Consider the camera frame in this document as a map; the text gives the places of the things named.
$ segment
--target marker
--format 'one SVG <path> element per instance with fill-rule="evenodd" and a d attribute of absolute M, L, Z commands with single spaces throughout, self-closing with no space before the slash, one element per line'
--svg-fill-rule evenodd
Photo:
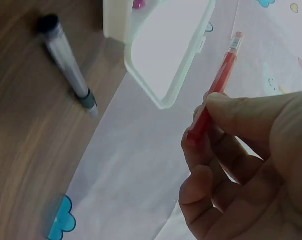
<path fill-rule="evenodd" d="M 97 116 L 95 98 L 85 83 L 57 15 L 42 16 L 38 21 L 37 29 L 44 36 L 47 49 L 73 88 L 79 103 L 90 115 Z"/>
<path fill-rule="evenodd" d="M 208 125 L 212 121 L 207 108 L 205 107 L 205 99 L 211 93 L 223 93 L 226 83 L 232 72 L 234 63 L 237 58 L 237 53 L 243 41 L 243 34 L 237 31 L 232 40 L 230 47 L 228 48 L 223 63 L 216 74 L 216 77 L 209 89 L 209 91 L 203 97 L 203 103 L 200 106 L 198 112 L 196 113 L 193 123 L 190 126 L 187 134 L 186 141 L 193 146 L 196 146 L 202 139 L 204 132 L 206 131 Z"/>

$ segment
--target hand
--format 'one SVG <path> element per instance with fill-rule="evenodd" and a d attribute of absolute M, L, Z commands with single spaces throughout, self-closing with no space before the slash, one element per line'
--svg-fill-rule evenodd
<path fill-rule="evenodd" d="M 206 107 L 214 123 L 201 144 L 189 145 L 185 134 L 181 143 L 191 175 L 179 203 L 190 231 L 198 240 L 301 240 L 302 92 L 213 93 Z"/>

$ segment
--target black cap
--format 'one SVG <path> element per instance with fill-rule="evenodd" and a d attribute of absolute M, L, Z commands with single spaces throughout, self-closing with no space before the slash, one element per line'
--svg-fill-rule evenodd
<path fill-rule="evenodd" d="M 54 30 L 59 23 L 59 18 L 56 14 L 50 13 L 48 15 L 40 17 L 37 22 L 37 30 L 46 34 L 52 30 Z"/>

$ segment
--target white sheet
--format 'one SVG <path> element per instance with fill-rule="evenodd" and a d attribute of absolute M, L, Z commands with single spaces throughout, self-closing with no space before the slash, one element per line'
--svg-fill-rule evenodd
<path fill-rule="evenodd" d="M 217 1 L 214 30 L 171 109 L 156 109 L 125 76 L 67 191 L 77 224 L 63 239 L 194 239 L 177 205 L 179 186 L 189 173 L 180 138 L 214 79 L 232 31 L 243 31 L 245 39 L 227 94 L 257 97 L 302 90 L 297 56 L 270 13 L 277 2 L 264 8 L 257 0 L 240 0 L 237 10 L 235 0 Z"/>

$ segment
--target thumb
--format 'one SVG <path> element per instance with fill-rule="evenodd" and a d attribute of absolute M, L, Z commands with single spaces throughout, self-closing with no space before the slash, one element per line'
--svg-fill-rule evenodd
<path fill-rule="evenodd" d="M 232 99 L 214 92 L 207 96 L 206 107 L 213 121 L 226 133 L 268 142 L 275 119 L 295 95 Z"/>

